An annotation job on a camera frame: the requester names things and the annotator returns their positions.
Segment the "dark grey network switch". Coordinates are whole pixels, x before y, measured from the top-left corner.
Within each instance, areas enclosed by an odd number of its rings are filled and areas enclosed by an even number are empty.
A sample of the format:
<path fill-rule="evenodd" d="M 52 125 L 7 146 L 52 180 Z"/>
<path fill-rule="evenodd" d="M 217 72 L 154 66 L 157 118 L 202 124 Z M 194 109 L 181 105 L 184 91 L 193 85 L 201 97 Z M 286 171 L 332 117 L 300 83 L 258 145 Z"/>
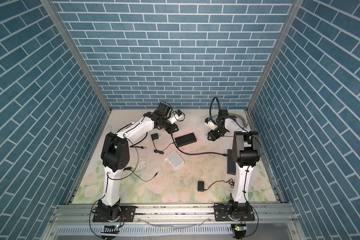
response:
<path fill-rule="evenodd" d="M 236 174 L 236 164 L 232 158 L 232 150 L 228 149 L 227 153 L 227 174 L 228 175 L 235 175 Z"/>

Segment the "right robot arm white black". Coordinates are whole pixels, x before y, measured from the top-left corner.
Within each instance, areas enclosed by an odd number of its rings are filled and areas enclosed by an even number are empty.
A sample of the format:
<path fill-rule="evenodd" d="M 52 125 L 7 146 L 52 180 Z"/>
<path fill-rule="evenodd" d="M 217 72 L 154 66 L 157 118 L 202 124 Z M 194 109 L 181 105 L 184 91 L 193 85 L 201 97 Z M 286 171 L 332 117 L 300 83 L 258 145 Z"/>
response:
<path fill-rule="evenodd" d="M 249 203 L 249 184 L 254 167 L 261 158 L 262 147 L 258 140 L 258 132 L 247 130 L 241 126 L 235 116 L 224 116 L 217 119 L 217 124 L 207 121 L 206 125 L 214 126 L 208 133 L 208 140 L 215 141 L 226 132 L 233 134 L 233 146 L 228 157 L 236 166 L 236 178 L 233 191 L 224 213 L 217 213 L 218 218 L 224 215 L 233 221 L 250 220 L 254 218 L 253 209 Z"/>

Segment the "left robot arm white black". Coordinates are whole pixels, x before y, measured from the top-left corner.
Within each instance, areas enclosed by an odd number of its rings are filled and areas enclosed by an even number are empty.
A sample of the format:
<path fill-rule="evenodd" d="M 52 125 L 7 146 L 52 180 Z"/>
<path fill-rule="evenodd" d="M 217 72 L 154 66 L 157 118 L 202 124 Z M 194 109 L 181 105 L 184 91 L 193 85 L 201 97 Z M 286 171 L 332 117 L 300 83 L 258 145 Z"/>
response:
<path fill-rule="evenodd" d="M 130 146 L 153 129 L 164 129 L 171 134 L 179 130 L 176 121 L 184 120 L 185 114 L 179 110 L 172 117 L 156 110 L 147 112 L 137 122 L 117 133 L 108 133 L 105 137 L 101 159 L 105 170 L 105 187 L 103 197 L 97 201 L 92 210 L 94 222 L 117 222 L 123 220 L 120 207 L 120 184 L 122 174 L 130 161 Z"/>

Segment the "black ribbed box device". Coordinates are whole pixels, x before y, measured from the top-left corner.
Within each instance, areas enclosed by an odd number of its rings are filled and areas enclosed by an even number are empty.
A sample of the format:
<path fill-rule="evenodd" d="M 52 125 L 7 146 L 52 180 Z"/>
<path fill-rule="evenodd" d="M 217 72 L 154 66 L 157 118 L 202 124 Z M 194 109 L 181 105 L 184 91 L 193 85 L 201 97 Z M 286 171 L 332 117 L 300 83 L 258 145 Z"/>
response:
<path fill-rule="evenodd" d="M 196 142 L 197 139 L 194 133 L 186 134 L 175 138 L 175 143 L 177 147 L 183 147 Z"/>

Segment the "black power adapter with plug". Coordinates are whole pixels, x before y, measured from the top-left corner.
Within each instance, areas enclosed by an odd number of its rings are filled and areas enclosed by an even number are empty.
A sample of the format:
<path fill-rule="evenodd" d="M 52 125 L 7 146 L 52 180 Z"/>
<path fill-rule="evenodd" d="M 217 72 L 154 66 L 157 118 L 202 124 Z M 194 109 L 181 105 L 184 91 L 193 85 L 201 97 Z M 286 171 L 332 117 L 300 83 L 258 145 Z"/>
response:
<path fill-rule="evenodd" d="M 217 183 L 225 183 L 225 184 L 229 184 L 231 186 L 231 188 L 233 188 L 235 186 L 235 182 L 233 179 L 229 179 L 227 181 L 225 180 L 218 180 L 213 182 L 212 184 L 210 184 L 207 188 L 205 188 L 205 182 L 204 181 L 198 181 L 198 188 L 197 191 L 198 192 L 204 192 L 204 191 L 208 191 L 213 185 L 217 184 Z"/>

